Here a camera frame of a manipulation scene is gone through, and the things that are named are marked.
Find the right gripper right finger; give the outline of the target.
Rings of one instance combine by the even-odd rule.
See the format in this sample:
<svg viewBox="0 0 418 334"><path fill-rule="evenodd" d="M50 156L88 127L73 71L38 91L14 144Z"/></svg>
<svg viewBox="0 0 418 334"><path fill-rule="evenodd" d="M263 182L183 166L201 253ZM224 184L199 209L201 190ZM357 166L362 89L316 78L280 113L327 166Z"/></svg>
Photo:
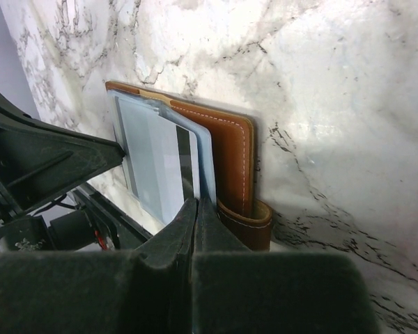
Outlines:
<svg viewBox="0 0 418 334"><path fill-rule="evenodd" d="M192 256L195 333L378 333L364 280L334 253L255 252L199 202Z"/></svg>

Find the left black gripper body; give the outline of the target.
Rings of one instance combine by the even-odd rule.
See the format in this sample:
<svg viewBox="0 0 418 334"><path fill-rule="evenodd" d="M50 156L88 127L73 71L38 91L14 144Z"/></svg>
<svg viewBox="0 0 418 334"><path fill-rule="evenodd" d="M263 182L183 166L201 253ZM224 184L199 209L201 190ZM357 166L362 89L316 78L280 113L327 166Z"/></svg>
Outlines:
<svg viewBox="0 0 418 334"><path fill-rule="evenodd" d="M136 249L152 234L85 184L12 223L0 224L0 252Z"/></svg>

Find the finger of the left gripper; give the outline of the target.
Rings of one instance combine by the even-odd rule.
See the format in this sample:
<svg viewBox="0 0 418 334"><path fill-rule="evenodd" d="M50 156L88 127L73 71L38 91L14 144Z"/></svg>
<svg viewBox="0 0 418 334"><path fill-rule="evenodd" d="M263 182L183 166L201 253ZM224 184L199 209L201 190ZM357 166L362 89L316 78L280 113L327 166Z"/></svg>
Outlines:
<svg viewBox="0 0 418 334"><path fill-rule="evenodd" d="M114 141L32 118L0 93L0 218L17 218L122 163Z"/></svg>

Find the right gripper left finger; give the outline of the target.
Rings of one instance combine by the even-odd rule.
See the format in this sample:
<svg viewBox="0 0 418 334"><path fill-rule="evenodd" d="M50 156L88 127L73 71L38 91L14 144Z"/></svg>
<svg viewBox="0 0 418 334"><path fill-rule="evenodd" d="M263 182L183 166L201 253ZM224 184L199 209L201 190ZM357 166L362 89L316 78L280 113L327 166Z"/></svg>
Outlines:
<svg viewBox="0 0 418 334"><path fill-rule="evenodd" d="M134 250L0 253L0 333L178 333L197 202Z"/></svg>

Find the brown leather card holder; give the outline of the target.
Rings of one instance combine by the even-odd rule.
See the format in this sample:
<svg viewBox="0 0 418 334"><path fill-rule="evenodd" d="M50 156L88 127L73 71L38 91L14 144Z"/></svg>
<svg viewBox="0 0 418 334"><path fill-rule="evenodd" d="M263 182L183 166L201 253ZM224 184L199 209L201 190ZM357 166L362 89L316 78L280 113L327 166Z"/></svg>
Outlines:
<svg viewBox="0 0 418 334"><path fill-rule="evenodd" d="M128 83L108 81L105 87L108 91L164 102L173 111L205 127L212 139L221 222L251 250L270 249L272 209L254 197L256 141L249 117Z"/></svg>

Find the grey magnetic stripe card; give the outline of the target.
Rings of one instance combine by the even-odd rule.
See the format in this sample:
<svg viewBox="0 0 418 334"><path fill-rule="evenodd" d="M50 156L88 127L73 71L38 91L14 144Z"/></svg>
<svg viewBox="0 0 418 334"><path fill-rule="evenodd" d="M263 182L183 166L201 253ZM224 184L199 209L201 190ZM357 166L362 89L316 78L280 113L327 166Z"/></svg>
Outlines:
<svg viewBox="0 0 418 334"><path fill-rule="evenodd" d="M170 108L159 101L114 92L111 103L127 186L166 225L188 198L200 196L196 134L170 119Z"/></svg>

